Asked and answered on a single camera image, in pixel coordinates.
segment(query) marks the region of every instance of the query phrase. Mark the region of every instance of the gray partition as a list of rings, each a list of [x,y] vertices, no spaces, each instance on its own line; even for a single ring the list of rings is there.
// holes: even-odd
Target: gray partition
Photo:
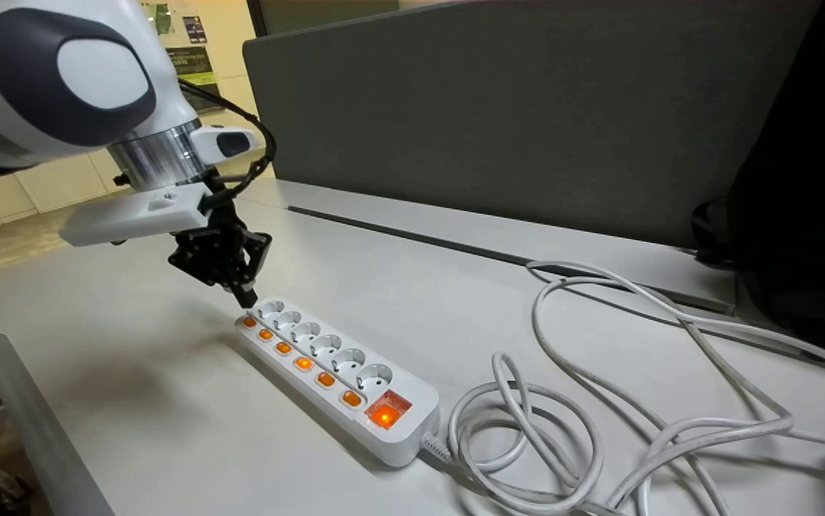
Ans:
[[[244,53],[281,178],[690,243],[815,3],[458,3]]]

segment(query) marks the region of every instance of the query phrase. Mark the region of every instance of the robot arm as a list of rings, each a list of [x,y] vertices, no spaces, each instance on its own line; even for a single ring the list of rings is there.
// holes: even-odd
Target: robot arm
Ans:
[[[252,306],[269,234],[241,223],[213,164],[266,142],[201,125],[133,0],[0,0],[0,174],[105,147],[133,188],[83,208],[63,234],[85,237],[64,240],[175,231],[176,268]]]

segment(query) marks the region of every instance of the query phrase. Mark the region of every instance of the white table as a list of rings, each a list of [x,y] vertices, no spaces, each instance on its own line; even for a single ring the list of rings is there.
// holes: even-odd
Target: white table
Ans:
[[[639,458],[640,442],[531,343],[526,306],[539,280],[508,264],[285,207],[514,255],[600,264],[645,283],[733,304],[733,280],[679,248],[282,180],[258,180],[244,195],[246,223],[274,237],[258,280],[264,296],[298,301],[418,372],[438,386],[444,409],[488,377],[493,353],[514,354],[529,382],[564,389],[597,422],[606,458],[600,491]],[[43,473],[64,476],[64,468],[76,468],[73,501],[64,486],[54,492],[59,479],[44,482],[57,506],[70,512],[89,505],[85,512],[103,506],[120,516],[486,509],[423,460],[397,473],[377,469],[321,430],[236,353],[235,301],[172,268],[169,253],[172,237],[149,237],[116,248],[67,248],[0,271],[0,331],[16,353],[11,372],[4,367],[7,376],[0,376],[16,386],[20,377],[34,383],[26,402],[11,402],[34,409],[11,409]],[[569,296],[553,297],[547,313],[549,336],[569,357],[616,377],[667,422],[743,415],[733,389],[679,329]],[[825,430],[825,370],[739,343],[722,343],[722,353],[778,396],[801,426]],[[818,465],[825,449],[749,442],[708,460],[739,512],[825,512],[825,479],[735,458],[742,453]],[[690,496],[672,483],[652,492],[660,512],[692,509]]]

